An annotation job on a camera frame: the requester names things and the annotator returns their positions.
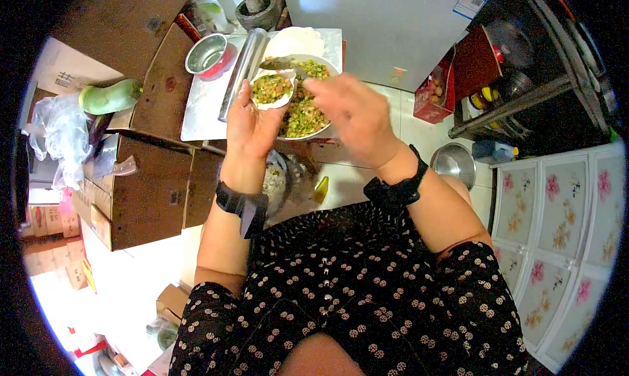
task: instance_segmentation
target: knee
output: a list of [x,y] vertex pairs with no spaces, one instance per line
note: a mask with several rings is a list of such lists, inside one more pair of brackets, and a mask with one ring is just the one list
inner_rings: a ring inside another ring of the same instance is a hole
[[467,191],[467,186],[465,183],[460,180],[454,178],[452,175],[447,174],[439,174],[439,177],[444,180],[445,183],[450,185],[452,189],[454,189],[463,199],[471,206],[472,200],[470,199],[470,193]]

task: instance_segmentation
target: person's right hand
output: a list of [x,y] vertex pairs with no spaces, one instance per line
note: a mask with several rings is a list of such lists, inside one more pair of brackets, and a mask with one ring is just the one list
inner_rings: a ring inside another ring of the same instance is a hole
[[304,86],[330,120],[350,152],[378,169],[390,161],[405,144],[391,128],[389,103],[356,77],[343,73],[326,80],[309,78]]

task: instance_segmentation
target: tiled floor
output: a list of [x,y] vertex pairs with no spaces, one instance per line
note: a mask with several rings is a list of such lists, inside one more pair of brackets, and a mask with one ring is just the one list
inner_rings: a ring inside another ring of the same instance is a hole
[[[406,144],[413,144],[427,163],[433,153],[447,143],[460,143],[467,149],[472,149],[472,141],[462,138],[452,140],[448,137],[448,130],[454,125],[452,116],[447,117],[440,124],[429,124],[413,117],[414,95],[412,93],[381,85],[366,84],[387,97],[394,133]],[[365,200],[362,187],[373,177],[373,173],[365,168],[365,164],[353,159],[348,151],[339,145],[312,144],[311,152],[314,160],[321,163],[319,178],[327,175],[330,179],[330,191],[321,206],[322,209]],[[342,185],[336,185],[337,181],[341,181]],[[470,198],[476,214],[485,226],[489,223],[491,187],[491,169],[486,164],[476,163],[476,183],[470,191]]]
[[[441,124],[431,125],[413,117],[413,94],[369,86],[387,97],[396,135],[405,143],[414,144],[424,160],[429,161],[437,148],[453,141],[447,136],[453,125],[451,116]],[[454,141],[471,148],[471,141]],[[322,205],[304,203],[295,206],[301,210],[289,215],[366,200],[362,188],[373,177],[371,169],[355,161],[342,146],[312,144],[311,152],[320,164],[318,179],[327,176],[330,180],[328,194]],[[477,163],[476,184],[470,196],[485,225],[489,221],[491,178],[487,165]],[[94,312],[103,320],[95,332],[106,333],[141,374],[160,353],[154,342],[145,337],[145,325],[155,317],[155,299],[169,283],[194,285],[200,226],[183,230],[177,237],[111,253],[85,222],[82,225],[86,254],[98,290],[98,300],[85,311]]]

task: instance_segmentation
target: polka dot dress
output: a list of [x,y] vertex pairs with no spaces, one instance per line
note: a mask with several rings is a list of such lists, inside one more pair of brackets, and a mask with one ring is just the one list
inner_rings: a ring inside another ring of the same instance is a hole
[[240,300],[200,283],[170,376],[276,375],[306,337],[335,339],[368,375],[518,375],[528,353],[491,248],[435,262],[404,208],[297,216],[252,241]]

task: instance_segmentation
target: floral plastic drawer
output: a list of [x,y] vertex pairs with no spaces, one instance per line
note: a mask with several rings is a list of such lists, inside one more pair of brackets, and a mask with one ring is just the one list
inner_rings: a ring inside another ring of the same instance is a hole
[[577,346],[586,331],[596,306],[607,285],[607,280],[595,279],[582,275],[572,294],[570,305],[565,313],[558,332],[546,349],[546,354],[558,365],[562,365]]
[[589,198],[587,157],[547,161],[542,175],[545,189],[538,247],[577,258]]
[[589,247],[585,261],[609,267],[616,256],[625,210],[625,158],[609,153],[594,157],[596,187]]
[[495,237],[526,246],[533,220],[536,167],[500,172],[498,222]]
[[522,318],[522,333],[533,345],[539,346],[546,329],[563,298],[571,271],[553,262],[535,258],[518,306]]
[[518,277],[524,265],[526,252],[522,250],[514,250],[506,246],[497,246],[494,243],[494,254],[500,267],[500,273],[507,282],[507,286],[512,295],[515,295],[515,289],[518,285]]

